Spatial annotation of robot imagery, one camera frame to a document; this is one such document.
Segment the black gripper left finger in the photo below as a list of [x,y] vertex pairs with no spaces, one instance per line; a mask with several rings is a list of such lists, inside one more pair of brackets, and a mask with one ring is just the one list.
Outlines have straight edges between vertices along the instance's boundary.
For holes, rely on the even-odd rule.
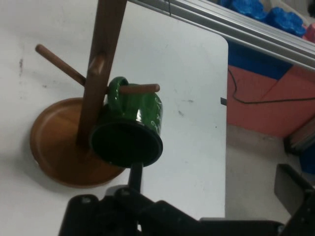
[[143,165],[133,164],[127,185],[107,190],[103,199],[87,194],[68,202],[62,236],[198,236],[200,224],[165,201],[140,192]]

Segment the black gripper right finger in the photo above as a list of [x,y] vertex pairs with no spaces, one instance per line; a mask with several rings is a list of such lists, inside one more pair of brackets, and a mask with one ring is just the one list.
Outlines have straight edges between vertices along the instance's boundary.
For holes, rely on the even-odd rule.
[[282,226],[281,236],[313,236],[315,234],[315,188],[290,165],[276,168],[274,193],[290,214]]

